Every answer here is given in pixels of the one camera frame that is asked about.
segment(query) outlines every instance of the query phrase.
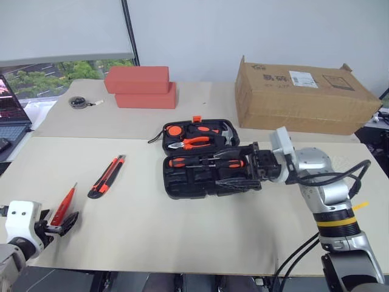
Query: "laptop screen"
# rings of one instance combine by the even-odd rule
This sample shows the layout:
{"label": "laptop screen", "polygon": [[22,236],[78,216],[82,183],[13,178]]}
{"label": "laptop screen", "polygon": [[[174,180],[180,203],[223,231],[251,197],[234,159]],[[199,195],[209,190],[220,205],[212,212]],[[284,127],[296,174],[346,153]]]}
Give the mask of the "laptop screen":
{"label": "laptop screen", "polygon": [[0,124],[9,122],[29,123],[30,119],[4,76],[0,75]]}

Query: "pliers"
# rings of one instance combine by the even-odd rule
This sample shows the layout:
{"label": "pliers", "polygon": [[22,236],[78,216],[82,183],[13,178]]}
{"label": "pliers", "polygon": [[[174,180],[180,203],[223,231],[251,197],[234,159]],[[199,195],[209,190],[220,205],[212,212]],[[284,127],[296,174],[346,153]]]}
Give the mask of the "pliers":
{"label": "pliers", "polygon": [[211,146],[210,143],[200,144],[200,145],[192,145],[192,143],[208,142],[209,140],[210,140],[210,138],[207,136],[195,137],[195,138],[191,138],[191,139],[184,139],[182,142],[170,144],[168,147],[172,148],[172,149],[183,148],[184,150],[191,150],[193,148]]}

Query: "cardboard box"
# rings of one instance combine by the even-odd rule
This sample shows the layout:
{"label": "cardboard box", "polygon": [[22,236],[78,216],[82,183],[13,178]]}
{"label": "cardboard box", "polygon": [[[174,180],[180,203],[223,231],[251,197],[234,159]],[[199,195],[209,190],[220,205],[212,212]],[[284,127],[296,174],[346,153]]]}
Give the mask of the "cardboard box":
{"label": "cardboard box", "polygon": [[380,108],[346,65],[340,69],[245,63],[235,83],[242,128],[353,134]]}
{"label": "cardboard box", "polygon": [[104,84],[109,93],[165,94],[169,91],[169,67],[113,66]]}
{"label": "cardboard box", "polygon": [[115,94],[119,108],[176,108],[176,82],[165,94]]}

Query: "yellow stripe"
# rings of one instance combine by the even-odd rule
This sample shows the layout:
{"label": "yellow stripe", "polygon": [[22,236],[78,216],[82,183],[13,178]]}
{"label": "yellow stripe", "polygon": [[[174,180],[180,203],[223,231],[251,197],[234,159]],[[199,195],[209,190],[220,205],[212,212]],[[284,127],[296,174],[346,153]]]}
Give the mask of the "yellow stripe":
{"label": "yellow stripe", "polygon": [[356,210],[359,210],[359,209],[361,209],[361,208],[363,208],[363,207],[366,207],[366,206],[369,206],[369,202],[363,202],[362,204],[359,204],[359,205],[356,205],[356,206],[354,206],[353,207],[353,211],[356,211]]}
{"label": "yellow stripe", "polygon": [[355,223],[357,219],[355,217],[351,217],[348,219],[343,219],[339,221],[329,221],[329,222],[316,222],[318,227],[336,227],[336,226],[343,226],[348,225],[351,223]]}

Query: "laptop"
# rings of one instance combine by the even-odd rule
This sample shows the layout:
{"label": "laptop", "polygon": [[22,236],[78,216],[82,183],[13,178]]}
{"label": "laptop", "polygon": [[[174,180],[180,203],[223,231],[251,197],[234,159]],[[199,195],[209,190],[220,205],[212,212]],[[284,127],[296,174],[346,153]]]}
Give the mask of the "laptop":
{"label": "laptop", "polygon": [[11,146],[0,152],[0,162],[5,161],[32,123],[3,75],[0,75],[0,137],[11,142]]}

